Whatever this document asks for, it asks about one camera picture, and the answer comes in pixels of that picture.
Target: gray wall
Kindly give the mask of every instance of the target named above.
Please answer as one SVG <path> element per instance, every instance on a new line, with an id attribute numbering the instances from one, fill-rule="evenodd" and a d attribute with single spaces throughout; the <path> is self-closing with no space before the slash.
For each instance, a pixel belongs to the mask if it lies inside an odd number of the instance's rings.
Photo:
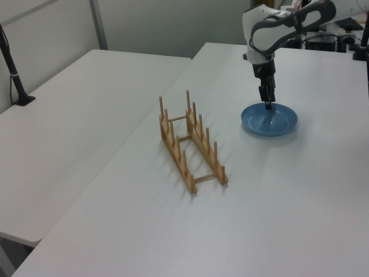
<path id="1" fill-rule="evenodd" d="M 89 0 L 57 0 L 3 28 L 27 93 L 99 48 Z M 0 113 L 9 107 L 9 71 L 0 54 Z"/>
<path id="2" fill-rule="evenodd" d="M 205 42 L 246 44 L 250 0 L 95 0 L 109 50 L 193 58 Z"/>

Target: white table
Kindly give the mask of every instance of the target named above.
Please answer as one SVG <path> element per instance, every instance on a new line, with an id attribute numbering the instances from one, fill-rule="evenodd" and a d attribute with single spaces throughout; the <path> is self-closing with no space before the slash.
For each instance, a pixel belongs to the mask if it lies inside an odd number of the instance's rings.
<path id="1" fill-rule="evenodd" d="M 259 102 L 244 52 L 206 44 L 163 97 L 177 117 L 190 90 L 228 186 L 188 192 L 161 141 L 157 104 L 14 277 L 368 276 L 366 64 L 278 50 L 276 98 L 299 126 L 267 138 L 241 126 L 242 110 Z M 202 175 L 199 156 L 182 148 Z"/>
<path id="2" fill-rule="evenodd" d="M 0 237 L 37 245 L 189 63 L 93 50 L 1 114 Z"/>

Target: black stand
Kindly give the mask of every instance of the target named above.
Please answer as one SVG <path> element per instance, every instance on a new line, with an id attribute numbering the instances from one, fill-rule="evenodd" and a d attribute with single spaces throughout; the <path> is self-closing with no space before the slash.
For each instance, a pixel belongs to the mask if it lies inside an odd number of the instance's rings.
<path id="1" fill-rule="evenodd" d="M 353 53 L 352 59 L 356 61 L 366 61 L 368 52 L 368 39 L 369 39 L 369 17 L 365 23 L 365 28 L 363 32 L 363 38 L 360 45 L 355 45 L 355 53 Z"/>
<path id="2" fill-rule="evenodd" d="M 9 69 L 10 75 L 13 79 L 14 85 L 16 86 L 16 89 L 19 95 L 18 101 L 16 101 L 14 105 L 26 106 L 28 103 L 32 102 L 36 98 L 33 96 L 27 95 L 27 93 L 25 93 L 24 91 L 21 79 L 19 78 L 19 75 L 18 75 L 18 71 L 13 62 L 12 55 L 10 55 L 10 48 L 7 43 L 6 36 L 5 36 L 4 30 L 1 27 L 1 24 L 0 24 L 0 48 L 4 56 L 7 68 Z"/>

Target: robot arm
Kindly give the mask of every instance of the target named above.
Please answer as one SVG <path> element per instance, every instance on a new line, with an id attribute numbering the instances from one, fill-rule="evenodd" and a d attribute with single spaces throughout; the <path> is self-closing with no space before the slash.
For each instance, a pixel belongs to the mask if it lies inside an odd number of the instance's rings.
<path id="1" fill-rule="evenodd" d="M 243 14 L 244 37 L 248 43 L 246 59 L 253 64 L 255 77 L 266 108 L 274 97 L 274 52 L 290 38 L 322 24 L 355 16 L 369 10 L 369 0 L 312 0 L 296 12 L 282 12 L 265 5 Z"/>

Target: blue plate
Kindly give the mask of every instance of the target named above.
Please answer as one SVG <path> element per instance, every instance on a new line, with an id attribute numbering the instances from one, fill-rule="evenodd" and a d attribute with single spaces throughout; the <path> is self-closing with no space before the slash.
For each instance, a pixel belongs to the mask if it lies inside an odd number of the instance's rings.
<path id="1" fill-rule="evenodd" d="M 263 136 L 282 136 L 295 130 L 298 116 L 289 107 L 272 103 L 267 110 L 264 103 L 258 103 L 244 109 L 241 115 L 244 126 Z"/>

